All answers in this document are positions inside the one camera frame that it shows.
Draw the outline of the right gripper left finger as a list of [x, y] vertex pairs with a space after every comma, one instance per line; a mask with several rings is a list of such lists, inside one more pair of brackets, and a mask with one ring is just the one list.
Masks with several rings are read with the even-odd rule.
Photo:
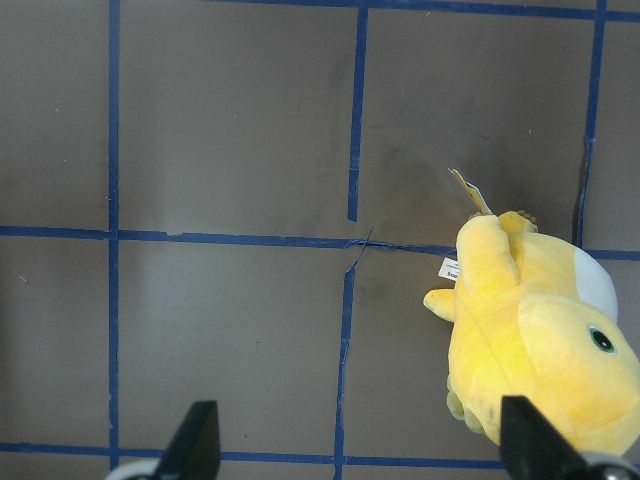
[[106, 479], [216, 479], [221, 466], [218, 405], [194, 402], [160, 459], [120, 465]]

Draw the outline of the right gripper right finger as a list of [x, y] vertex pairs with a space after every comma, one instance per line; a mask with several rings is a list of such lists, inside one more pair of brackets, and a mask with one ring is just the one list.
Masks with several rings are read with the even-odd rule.
[[525, 396], [501, 400], [500, 458], [512, 479], [637, 479], [626, 459], [576, 450]]

